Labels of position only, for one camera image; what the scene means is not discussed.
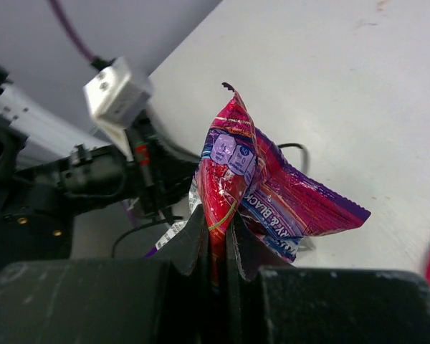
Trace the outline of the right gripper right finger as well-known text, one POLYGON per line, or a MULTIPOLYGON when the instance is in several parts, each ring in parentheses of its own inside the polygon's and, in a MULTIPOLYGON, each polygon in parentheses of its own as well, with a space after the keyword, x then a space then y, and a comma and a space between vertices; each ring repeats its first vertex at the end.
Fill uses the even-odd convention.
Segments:
POLYGON ((235 214, 226 232, 226 307, 230 343, 266 338, 261 267, 286 267, 235 214))

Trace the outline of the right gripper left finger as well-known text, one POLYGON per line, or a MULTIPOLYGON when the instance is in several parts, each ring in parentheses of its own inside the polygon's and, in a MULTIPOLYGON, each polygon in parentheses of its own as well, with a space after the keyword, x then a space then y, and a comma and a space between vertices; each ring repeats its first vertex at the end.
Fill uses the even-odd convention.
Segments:
POLYGON ((209 231, 198 205, 183 229, 154 256, 169 264, 159 343, 196 343, 209 291, 209 231))

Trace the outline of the purple Fox's candy bag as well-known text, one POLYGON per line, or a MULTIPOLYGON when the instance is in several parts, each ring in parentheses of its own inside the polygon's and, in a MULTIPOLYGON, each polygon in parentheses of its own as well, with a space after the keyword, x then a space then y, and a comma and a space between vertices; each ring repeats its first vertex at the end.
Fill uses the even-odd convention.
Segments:
POLYGON ((364 225, 371 213, 291 165, 257 128, 241 95, 212 121, 193 183, 203 206, 211 247, 210 280, 221 283, 226 232, 239 214, 274 254, 291 264, 300 242, 364 225))

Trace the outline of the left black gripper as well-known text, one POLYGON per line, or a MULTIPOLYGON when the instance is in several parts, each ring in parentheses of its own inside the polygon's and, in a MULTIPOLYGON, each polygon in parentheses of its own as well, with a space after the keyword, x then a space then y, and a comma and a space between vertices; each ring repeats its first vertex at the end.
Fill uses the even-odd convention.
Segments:
POLYGON ((27 260, 66 259, 74 218, 126 199, 137 199, 151 218, 172 219, 172 205, 187 192, 198 158, 163 147, 146 113, 133 131, 144 135, 127 161, 112 145, 77 145, 59 160, 20 169, 28 136, 0 116, 0 270, 27 260))

